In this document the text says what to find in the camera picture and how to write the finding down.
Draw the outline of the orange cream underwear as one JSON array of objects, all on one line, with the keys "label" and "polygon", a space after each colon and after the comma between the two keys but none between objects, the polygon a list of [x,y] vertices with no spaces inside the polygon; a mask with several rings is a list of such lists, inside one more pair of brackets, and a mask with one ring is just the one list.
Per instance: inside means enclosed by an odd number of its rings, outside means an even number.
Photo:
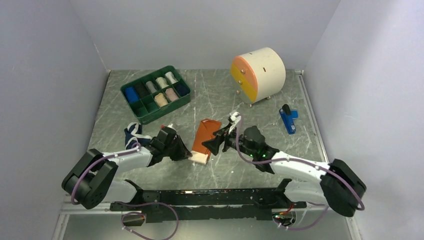
[{"label": "orange cream underwear", "polygon": [[190,161],[204,165],[208,162],[211,151],[203,146],[202,143],[212,140],[215,137],[213,133],[218,131],[221,125],[220,121],[208,118],[200,121],[191,149],[192,156],[188,158]]}]

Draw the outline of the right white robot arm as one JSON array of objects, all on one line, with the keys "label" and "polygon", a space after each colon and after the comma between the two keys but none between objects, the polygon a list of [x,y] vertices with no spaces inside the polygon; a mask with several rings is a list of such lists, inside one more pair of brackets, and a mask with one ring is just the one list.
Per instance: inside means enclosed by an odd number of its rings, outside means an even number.
[{"label": "right white robot arm", "polygon": [[213,139],[202,143],[213,155],[232,148],[261,172],[290,179],[274,195],[276,204],[282,208],[292,202],[310,202],[327,205],[344,217],[365,210],[362,198],[367,187],[343,160],[319,162],[290,155],[268,145],[256,126],[240,134],[239,128],[230,123],[213,135]]}]

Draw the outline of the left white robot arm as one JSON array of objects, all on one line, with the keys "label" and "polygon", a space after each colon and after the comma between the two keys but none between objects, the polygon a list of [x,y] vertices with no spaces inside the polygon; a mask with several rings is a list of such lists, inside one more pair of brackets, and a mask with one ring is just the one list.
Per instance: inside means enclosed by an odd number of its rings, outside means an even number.
[{"label": "left white robot arm", "polygon": [[172,161],[192,157],[176,130],[168,126],[148,143],[135,141],[123,151],[89,149],[63,179],[61,187],[70,194],[73,205],[82,205],[87,210],[102,202],[119,203],[137,210],[146,203],[144,190],[131,180],[118,181],[115,176],[152,167],[165,157]]}]

